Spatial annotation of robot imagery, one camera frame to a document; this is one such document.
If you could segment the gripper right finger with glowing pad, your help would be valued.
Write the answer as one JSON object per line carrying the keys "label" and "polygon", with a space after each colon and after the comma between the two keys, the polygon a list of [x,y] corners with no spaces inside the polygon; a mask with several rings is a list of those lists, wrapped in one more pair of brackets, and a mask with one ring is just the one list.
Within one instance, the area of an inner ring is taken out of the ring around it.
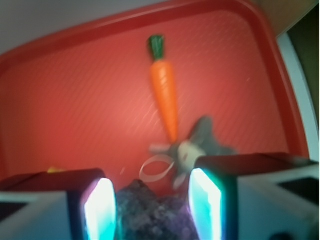
{"label": "gripper right finger with glowing pad", "polygon": [[287,153],[200,157],[188,200],[201,240],[317,240],[320,165]]}

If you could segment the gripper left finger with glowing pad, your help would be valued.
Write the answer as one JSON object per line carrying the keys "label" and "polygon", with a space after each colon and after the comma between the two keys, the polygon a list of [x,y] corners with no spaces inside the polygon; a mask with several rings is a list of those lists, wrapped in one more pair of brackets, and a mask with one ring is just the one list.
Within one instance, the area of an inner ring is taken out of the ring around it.
{"label": "gripper left finger with glowing pad", "polygon": [[2,240],[113,240],[116,227],[114,185],[98,168],[0,182]]}

